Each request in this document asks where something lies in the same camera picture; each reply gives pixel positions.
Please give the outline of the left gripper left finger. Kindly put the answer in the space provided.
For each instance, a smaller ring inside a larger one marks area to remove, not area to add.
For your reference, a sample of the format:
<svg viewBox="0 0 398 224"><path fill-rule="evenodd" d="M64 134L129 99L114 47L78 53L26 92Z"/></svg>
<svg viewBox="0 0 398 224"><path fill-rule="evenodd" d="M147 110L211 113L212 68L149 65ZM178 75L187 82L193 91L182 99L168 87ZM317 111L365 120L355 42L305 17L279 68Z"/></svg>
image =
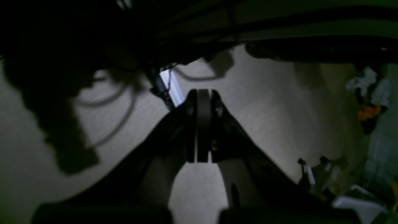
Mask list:
<svg viewBox="0 0 398 224"><path fill-rule="evenodd" d="M195 161L197 90L166 114L148 137L93 186L42 204L33 224L172 224L168 201L175 177Z"/></svg>

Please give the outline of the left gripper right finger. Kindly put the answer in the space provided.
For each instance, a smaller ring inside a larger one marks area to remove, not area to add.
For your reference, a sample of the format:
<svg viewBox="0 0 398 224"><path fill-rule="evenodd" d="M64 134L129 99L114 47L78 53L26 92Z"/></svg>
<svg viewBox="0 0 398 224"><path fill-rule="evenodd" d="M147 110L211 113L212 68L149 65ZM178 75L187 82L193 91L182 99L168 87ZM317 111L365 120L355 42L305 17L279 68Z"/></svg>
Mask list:
<svg viewBox="0 0 398 224"><path fill-rule="evenodd" d="M197 91L197 162L220 170L229 208L220 224L359 224L292 182L245 132L216 90Z"/></svg>

